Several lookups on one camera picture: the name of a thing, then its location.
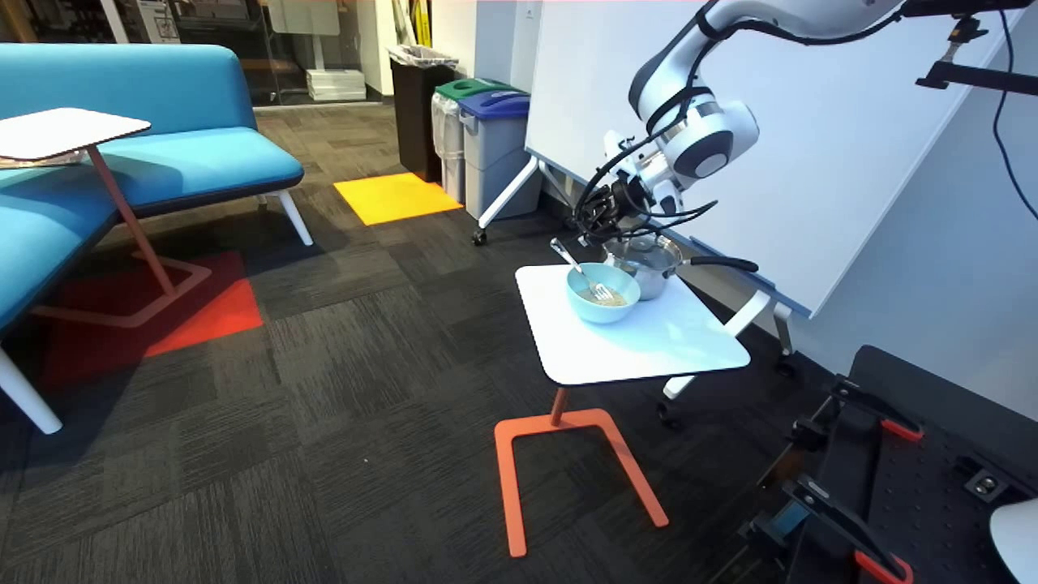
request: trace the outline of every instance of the dark carpet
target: dark carpet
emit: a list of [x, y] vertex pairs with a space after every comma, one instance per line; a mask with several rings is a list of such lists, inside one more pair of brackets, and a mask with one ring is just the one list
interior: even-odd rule
[[[400, 173], [392, 109], [261, 130], [309, 165], [294, 194], [319, 249], [253, 197], [145, 225], [166, 256], [237, 249], [267, 329], [47, 392], [54, 437], [4, 408], [0, 582], [708, 582], [738, 548], [817, 368], [775, 368], [749, 331], [753, 368], [699, 378], [667, 418], [652, 380], [574, 392], [615, 415], [670, 526], [647, 526], [601, 443], [526, 443], [530, 557], [508, 562], [489, 432], [551, 400], [513, 274], [553, 264], [560, 216], [492, 225], [481, 249], [465, 212], [366, 231], [331, 183]], [[109, 235], [67, 278], [126, 254]], [[33, 380], [41, 344], [33, 317], [6, 337]]]

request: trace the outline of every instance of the orange chair leg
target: orange chair leg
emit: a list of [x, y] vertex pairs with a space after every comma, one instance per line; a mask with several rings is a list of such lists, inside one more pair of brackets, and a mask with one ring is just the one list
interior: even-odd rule
[[652, 526], [664, 529], [670, 523], [667, 514], [660, 510], [660, 502], [654, 501], [654, 489], [652, 489], [647, 476], [641, 473], [638, 461], [625, 449], [613, 415], [605, 408], [560, 411], [560, 400], [565, 400], [565, 392], [553, 392], [553, 406], [548, 415], [504, 418], [492, 425], [497, 476], [498, 476], [507, 538], [508, 538], [513, 557], [526, 555], [516, 437], [530, 437], [530, 434], [601, 428], [605, 434], [625, 480], [631, 484], [637, 498], [641, 501]]

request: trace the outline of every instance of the cable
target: cable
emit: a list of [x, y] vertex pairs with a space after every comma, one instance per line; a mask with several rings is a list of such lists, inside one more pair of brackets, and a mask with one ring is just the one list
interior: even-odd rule
[[[1002, 20], [1002, 35], [1004, 35], [1004, 53], [1010, 53], [1004, 71], [1012, 76], [1012, 68], [1016, 68], [1016, 50], [1012, 50], [1012, 33], [1010, 33], [1010, 22], [1004, 22], [1004, 11], [1000, 11], [1000, 20]], [[996, 136], [996, 143], [1000, 143], [1000, 156], [1002, 156], [1002, 165], [1004, 165], [1004, 177], [1010, 177], [1010, 183], [1012, 183], [1016, 197], [1017, 197], [1017, 203], [1030, 212], [1030, 219], [1038, 222], [1038, 207], [1028, 203], [1024, 189], [1017, 186], [1016, 169], [1012, 169], [1012, 158], [1010, 158], [1010, 149], [1004, 149], [1004, 143], [1002, 143], [1002, 130], [1000, 130], [1000, 126], [1002, 126], [1004, 98], [1010, 98], [1010, 88], [1002, 88], [1002, 98], [1000, 98], [1000, 109], [996, 109], [996, 116], [992, 116], [992, 136]]]

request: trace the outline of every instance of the white tabletop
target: white tabletop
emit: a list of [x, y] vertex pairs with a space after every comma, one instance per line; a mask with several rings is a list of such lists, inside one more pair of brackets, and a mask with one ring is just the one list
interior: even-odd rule
[[624, 321], [587, 325], [569, 301], [569, 267], [523, 267], [523, 309], [544, 374], [560, 388], [736, 369], [745, 348], [722, 331], [712, 313], [681, 283], [638, 301]]
[[53, 158], [145, 130], [145, 122], [82, 109], [37, 112], [0, 122], [0, 158]]

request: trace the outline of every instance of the blue sofa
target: blue sofa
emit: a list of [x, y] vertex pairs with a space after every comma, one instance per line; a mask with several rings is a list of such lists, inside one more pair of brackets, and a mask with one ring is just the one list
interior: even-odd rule
[[[0, 46], [0, 116], [91, 109], [152, 126], [99, 145], [139, 219], [244, 194], [278, 194], [311, 246], [284, 189], [301, 165], [255, 130], [232, 53], [216, 46]], [[67, 264], [117, 225], [88, 163], [0, 169], [0, 337]], [[0, 348], [0, 391], [53, 434], [61, 422]]]

